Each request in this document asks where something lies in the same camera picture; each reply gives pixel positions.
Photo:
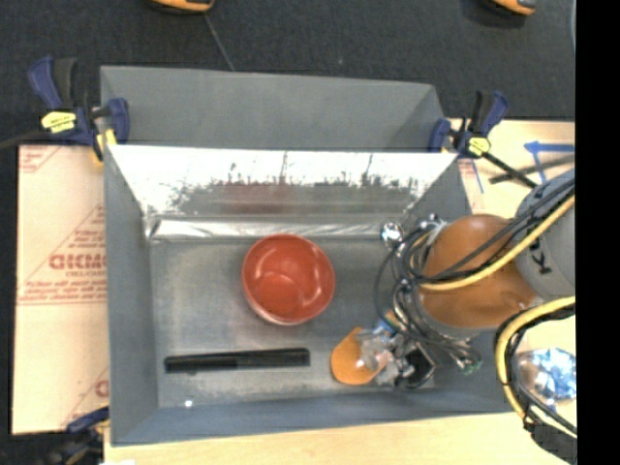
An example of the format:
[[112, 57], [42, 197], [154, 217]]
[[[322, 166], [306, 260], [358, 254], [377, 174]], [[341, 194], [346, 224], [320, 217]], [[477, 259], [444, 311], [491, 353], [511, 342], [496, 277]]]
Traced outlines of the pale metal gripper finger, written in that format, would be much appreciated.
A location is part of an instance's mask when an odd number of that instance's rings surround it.
[[356, 335], [362, 353], [380, 353], [384, 350], [384, 341], [381, 335], [362, 332]]
[[381, 371], [387, 363], [387, 352], [362, 353], [357, 359], [356, 367], [367, 371]]

